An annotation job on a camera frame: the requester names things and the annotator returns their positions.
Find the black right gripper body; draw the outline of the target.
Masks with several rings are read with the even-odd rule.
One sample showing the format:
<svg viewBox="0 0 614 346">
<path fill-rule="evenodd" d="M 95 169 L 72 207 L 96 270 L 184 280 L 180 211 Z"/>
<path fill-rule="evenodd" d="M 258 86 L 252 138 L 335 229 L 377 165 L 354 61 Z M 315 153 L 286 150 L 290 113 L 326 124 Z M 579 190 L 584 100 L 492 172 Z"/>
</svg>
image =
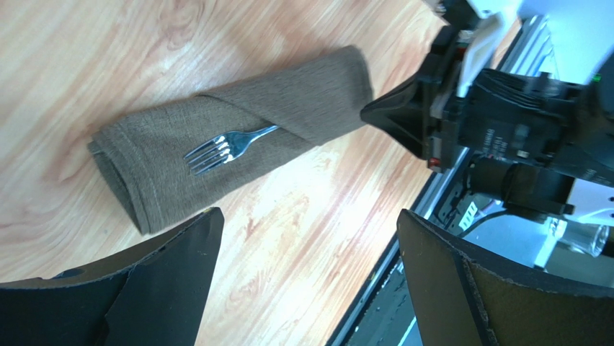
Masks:
<svg viewBox="0 0 614 346">
<path fill-rule="evenodd" d="M 422 157 L 437 172 L 462 148 L 481 155 L 474 192 L 509 209 L 560 216 L 613 214 L 613 59 L 588 84 L 481 69 L 459 97 L 470 58 L 459 31 L 445 26 L 424 60 Z"/>
</svg>

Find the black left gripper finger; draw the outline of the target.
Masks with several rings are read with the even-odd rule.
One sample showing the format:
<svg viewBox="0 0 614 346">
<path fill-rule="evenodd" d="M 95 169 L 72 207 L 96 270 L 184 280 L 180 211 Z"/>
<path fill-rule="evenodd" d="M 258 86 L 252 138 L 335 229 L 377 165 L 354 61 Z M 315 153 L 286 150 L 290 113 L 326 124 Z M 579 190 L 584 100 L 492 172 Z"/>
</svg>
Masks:
<svg viewBox="0 0 614 346">
<path fill-rule="evenodd" d="M 425 345 L 611 345 L 613 289 L 529 268 L 410 210 L 401 257 Z"/>
<path fill-rule="evenodd" d="M 423 76 L 412 76 L 368 103 L 360 119 L 392 137 L 411 154 L 425 158 Z"/>
<path fill-rule="evenodd" d="M 3 345 L 193 345 L 221 248 L 210 208 L 53 278 L 1 284 Z"/>
</svg>

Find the brown cloth napkin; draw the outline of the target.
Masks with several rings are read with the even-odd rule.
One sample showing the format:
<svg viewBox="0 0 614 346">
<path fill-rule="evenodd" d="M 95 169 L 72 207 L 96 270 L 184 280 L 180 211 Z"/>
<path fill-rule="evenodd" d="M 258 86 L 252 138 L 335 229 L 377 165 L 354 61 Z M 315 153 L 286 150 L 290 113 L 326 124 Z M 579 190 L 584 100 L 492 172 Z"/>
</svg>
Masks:
<svg viewBox="0 0 614 346">
<path fill-rule="evenodd" d="M 349 45 L 126 115 L 88 148 L 136 228 L 155 234 L 357 130 L 372 99 L 367 61 Z"/>
</svg>

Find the silver fork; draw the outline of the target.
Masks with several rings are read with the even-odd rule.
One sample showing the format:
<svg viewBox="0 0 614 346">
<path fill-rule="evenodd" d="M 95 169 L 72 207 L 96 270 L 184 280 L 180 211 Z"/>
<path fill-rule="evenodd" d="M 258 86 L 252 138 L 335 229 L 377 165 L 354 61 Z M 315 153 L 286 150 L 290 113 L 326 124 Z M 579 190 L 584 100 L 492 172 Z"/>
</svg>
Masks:
<svg viewBox="0 0 614 346">
<path fill-rule="evenodd" d="M 277 129 L 271 125 L 253 132 L 222 133 L 188 152 L 184 160 L 192 175 L 199 176 L 239 158 L 253 142 Z"/>
</svg>

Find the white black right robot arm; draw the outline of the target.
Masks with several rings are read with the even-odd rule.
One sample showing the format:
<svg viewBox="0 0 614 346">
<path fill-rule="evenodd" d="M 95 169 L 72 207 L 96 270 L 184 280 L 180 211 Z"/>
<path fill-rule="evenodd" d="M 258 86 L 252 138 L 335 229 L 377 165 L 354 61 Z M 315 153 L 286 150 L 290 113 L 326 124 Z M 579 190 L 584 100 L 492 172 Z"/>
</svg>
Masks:
<svg viewBox="0 0 614 346">
<path fill-rule="evenodd" d="M 535 228 L 613 225 L 613 3 L 431 1 L 445 21 L 367 124 L 450 179 L 458 221 L 403 210 L 424 345 L 611 345 L 613 289 L 524 265 Z"/>
</svg>

